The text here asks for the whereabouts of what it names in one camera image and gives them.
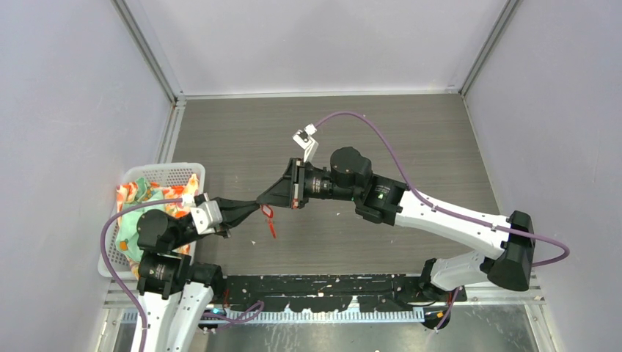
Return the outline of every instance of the gray floor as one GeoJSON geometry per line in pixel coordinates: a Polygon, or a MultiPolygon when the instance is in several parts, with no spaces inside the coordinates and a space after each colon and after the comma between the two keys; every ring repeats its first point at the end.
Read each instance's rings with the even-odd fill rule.
{"type": "MultiPolygon", "coordinates": [[[[290,157],[302,156],[293,133],[337,110],[358,111],[374,121],[422,191],[497,212],[457,95],[191,100],[174,161],[203,164],[211,197],[255,199],[282,175],[290,157]]],[[[315,166],[327,166],[334,150],[351,145],[372,161],[375,173],[400,180],[383,144],[358,120],[333,120],[315,137],[315,166]]],[[[274,223],[276,240],[256,212],[231,239],[200,241],[196,259],[221,265],[225,274],[417,273],[429,258],[468,250],[423,231],[363,221],[348,202],[312,199],[303,210],[275,209],[274,223]]]]}

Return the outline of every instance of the white basket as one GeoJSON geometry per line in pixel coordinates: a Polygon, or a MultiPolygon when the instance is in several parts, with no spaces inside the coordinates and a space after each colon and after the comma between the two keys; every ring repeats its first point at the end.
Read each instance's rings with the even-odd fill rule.
{"type": "MultiPolygon", "coordinates": [[[[130,169],[125,173],[121,183],[133,182],[138,178],[144,177],[149,182],[156,182],[162,187],[170,186],[185,186],[192,174],[197,174],[199,178],[199,192],[203,192],[203,183],[205,182],[205,167],[196,163],[171,163],[171,164],[153,164],[138,166],[130,169]]],[[[115,204],[112,214],[117,213],[117,207],[115,204]]],[[[130,266],[125,258],[124,254],[117,251],[114,245],[114,240],[117,238],[117,231],[119,226],[117,222],[114,222],[114,226],[108,228],[106,233],[106,253],[110,258],[112,268],[119,274],[119,277],[123,280],[136,280],[136,277],[130,271],[130,266]]],[[[194,256],[195,245],[190,245],[190,255],[194,256]]],[[[100,256],[98,262],[98,271],[104,277],[112,277],[108,268],[103,263],[103,259],[100,256]]]]}

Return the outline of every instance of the purple cable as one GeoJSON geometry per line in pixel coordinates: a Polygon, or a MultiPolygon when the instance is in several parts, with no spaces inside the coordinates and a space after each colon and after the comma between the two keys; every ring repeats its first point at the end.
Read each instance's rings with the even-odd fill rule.
{"type": "Polygon", "coordinates": [[[142,204],[134,205],[133,207],[123,209],[119,213],[114,214],[110,219],[108,219],[108,221],[106,221],[106,223],[103,225],[103,229],[101,230],[100,250],[101,250],[101,257],[103,259],[103,263],[106,264],[106,267],[108,268],[108,271],[110,271],[112,278],[117,282],[117,284],[119,284],[123,292],[125,292],[125,294],[128,295],[128,297],[130,298],[134,306],[136,306],[136,309],[138,310],[138,314],[140,315],[140,321],[142,322],[143,328],[142,328],[142,335],[140,337],[139,352],[144,351],[144,344],[147,342],[147,329],[145,328],[145,326],[147,326],[147,315],[144,313],[144,309],[142,309],[142,306],[138,302],[138,299],[134,297],[134,294],[130,291],[128,286],[125,285],[123,280],[121,280],[117,272],[112,267],[112,263],[110,263],[110,258],[108,258],[108,253],[106,252],[106,232],[108,232],[108,228],[110,227],[110,225],[112,225],[112,223],[115,220],[117,220],[121,216],[124,216],[127,213],[130,213],[131,211],[135,211],[140,208],[150,207],[153,205],[181,203],[181,202],[182,202],[181,198],[161,199],[161,200],[153,200],[151,202],[145,202],[142,204]]]}
{"type": "Polygon", "coordinates": [[[248,308],[244,313],[242,313],[237,319],[231,319],[231,318],[227,318],[227,317],[223,317],[222,315],[217,315],[214,313],[203,313],[204,317],[207,318],[215,318],[215,319],[219,319],[219,320],[224,320],[224,321],[228,321],[229,323],[223,326],[218,327],[216,330],[217,331],[221,331],[224,329],[228,329],[231,326],[237,325],[237,324],[242,324],[242,323],[247,323],[253,319],[255,319],[259,313],[261,313],[263,311],[264,308],[264,303],[262,301],[257,301],[257,303],[253,304],[250,308],[248,308]],[[259,307],[259,309],[250,317],[248,318],[243,318],[245,315],[249,314],[250,312],[253,311],[253,309],[259,307]]]}
{"type": "Polygon", "coordinates": [[[387,141],[386,138],[384,138],[384,136],[382,135],[382,133],[380,132],[380,130],[371,122],[369,121],[365,116],[358,114],[356,112],[352,112],[352,111],[337,111],[334,112],[326,117],[324,117],[322,120],[319,120],[318,123],[315,124],[315,128],[320,128],[320,126],[322,126],[325,122],[327,122],[328,120],[332,119],[333,117],[337,117],[337,116],[341,116],[341,115],[349,115],[352,117],[356,117],[357,119],[365,122],[369,127],[371,127],[371,129],[376,132],[376,135],[378,135],[378,137],[380,137],[380,140],[382,140],[382,142],[384,143],[384,146],[387,147],[387,150],[389,151],[389,154],[391,155],[391,158],[393,158],[393,161],[395,162],[395,165],[398,167],[398,170],[400,170],[400,174],[402,174],[403,179],[406,181],[406,184],[408,185],[408,187],[411,189],[411,192],[414,194],[414,196],[421,201],[421,203],[427,205],[430,208],[433,208],[434,210],[440,211],[441,213],[447,214],[449,216],[453,216],[454,218],[460,219],[460,220],[465,220],[465,221],[469,221],[472,222],[474,224],[478,224],[484,227],[489,227],[491,230],[501,230],[503,232],[508,232],[514,235],[519,235],[519,236],[523,236],[523,237],[527,237],[527,238],[532,238],[538,241],[543,241],[546,243],[550,243],[553,246],[557,246],[559,248],[561,248],[563,250],[563,253],[553,257],[551,259],[547,259],[547,260],[542,260],[540,262],[536,262],[533,263],[533,267],[538,267],[538,266],[542,266],[542,265],[547,265],[547,264],[553,264],[556,262],[559,262],[562,259],[565,259],[567,256],[570,255],[570,249],[568,248],[567,245],[565,245],[564,243],[561,243],[557,240],[554,240],[552,238],[548,238],[548,237],[544,237],[542,235],[537,235],[535,233],[528,233],[525,231],[521,231],[521,230],[517,230],[517,229],[511,229],[509,227],[503,227],[503,226],[494,226],[491,222],[487,222],[487,221],[483,221],[481,219],[476,219],[476,218],[472,218],[471,216],[466,216],[460,213],[456,213],[454,211],[436,206],[434,204],[432,204],[432,202],[430,202],[429,200],[427,200],[424,196],[421,195],[421,193],[419,193],[419,191],[417,190],[417,188],[414,186],[414,183],[412,181],[410,181],[410,178],[408,177],[408,175],[406,175],[406,172],[404,171],[404,168],[402,166],[402,163],[398,160],[398,157],[395,156],[395,151],[393,150],[393,148],[391,147],[391,145],[389,144],[389,142],[387,141]]]}

